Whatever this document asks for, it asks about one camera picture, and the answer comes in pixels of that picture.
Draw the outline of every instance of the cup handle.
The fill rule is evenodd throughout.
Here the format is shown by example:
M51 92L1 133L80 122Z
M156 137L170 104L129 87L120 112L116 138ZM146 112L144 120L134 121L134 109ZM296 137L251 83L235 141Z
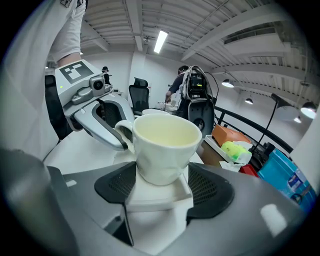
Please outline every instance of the cup handle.
M128 136L129 131L132 134L132 129L133 129L133 123L128 120L121 120L117 122L116 125L114 126L114 130L121 135L123 141L127 144L128 150L132 154L135 154L134 144L132 143L133 136L131 135L131 138Z

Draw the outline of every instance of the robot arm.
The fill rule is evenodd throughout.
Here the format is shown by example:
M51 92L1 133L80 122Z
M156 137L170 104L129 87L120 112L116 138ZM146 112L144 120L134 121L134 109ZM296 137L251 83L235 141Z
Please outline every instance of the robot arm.
M55 79L63 113L72 130L84 128L90 136L117 151L128 148L114 127L121 120L133 122L135 117L128 102L112 94L100 70L79 60L56 69Z

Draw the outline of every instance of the orange box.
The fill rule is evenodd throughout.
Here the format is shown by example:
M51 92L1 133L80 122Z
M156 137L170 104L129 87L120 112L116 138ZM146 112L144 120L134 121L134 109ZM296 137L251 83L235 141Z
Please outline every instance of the orange box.
M241 132L231 130L221 125L215 126L212 131L212 137L216 140L216 142L218 142L220 147L225 142L248 142L251 144L251 141Z

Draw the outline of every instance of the white ceiling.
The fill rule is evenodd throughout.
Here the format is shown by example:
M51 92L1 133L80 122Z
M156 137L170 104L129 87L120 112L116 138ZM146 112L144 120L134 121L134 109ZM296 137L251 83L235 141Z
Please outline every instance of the white ceiling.
M272 0L89 0L83 19L84 54L120 46L151 48L164 30L169 33L164 49L179 54L181 61L197 59L241 90L277 93L292 102L301 94L300 104L319 103L314 54ZM303 89L304 80L310 86Z

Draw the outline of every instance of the yellow-green object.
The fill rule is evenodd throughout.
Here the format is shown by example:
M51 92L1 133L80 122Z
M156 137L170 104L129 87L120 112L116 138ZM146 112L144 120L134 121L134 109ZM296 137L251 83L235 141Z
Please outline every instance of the yellow-green object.
M234 162L239 162L239 158L242 158L244 154L251 153L243 146L234 144L232 141L227 141L222 144L221 149L231 158Z

